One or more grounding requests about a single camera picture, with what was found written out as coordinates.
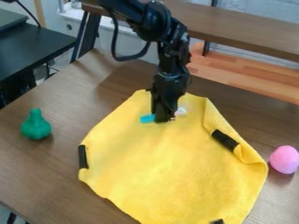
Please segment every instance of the black robotic arm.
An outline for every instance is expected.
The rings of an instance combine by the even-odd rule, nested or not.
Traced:
[[[146,54],[151,42],[157,42],[159,65],[150,90],[151,112],[157,123],[168,122],[175,116],[177,101],[185,94],[190,78],[186,65],[190,62],[190,38],[185,25],[173,18],[161,3],[140,3],[137,0],[99,0],[115,23],[111,52],[116,60],[137,59]],[[118,57],[116,42],[118,22],[115,13],[126,18],[133,30],[147,41],[136,55]]]

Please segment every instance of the green toy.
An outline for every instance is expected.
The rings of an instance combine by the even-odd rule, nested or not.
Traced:
[[[49,136],[51,129],[50,123],[41,115],[40,108],[32,108],[30,115],[21,125],[21,133],[34,140]]]

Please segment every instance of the pink ball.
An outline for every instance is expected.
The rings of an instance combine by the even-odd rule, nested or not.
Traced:
[[[270,164],[281,173],[293,173],[299,167],[299,153],[292,146],[281,146],[271,154]]]

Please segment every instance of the wooden shelf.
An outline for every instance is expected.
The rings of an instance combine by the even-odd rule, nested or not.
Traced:
[[[165,4],[196,39],[299,62],[299,24],[187,0],[171,0]],[[83,9],[107,15],[97,0],[85,0]]]
[[[202,48],[197,43],[191,50],[191,74],[299,105],[299,70],[219,52],[203,57]]]

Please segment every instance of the yellow fabric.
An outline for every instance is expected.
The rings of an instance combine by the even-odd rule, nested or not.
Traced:
[[[145,224],[241,223],[268,167],[211,102],[186,94],[187,116],[140,123],[150,94],[135,92],[83,140],[89,169],[79,179]],[[211,138],[220,130],[240,143],[234,153]]]

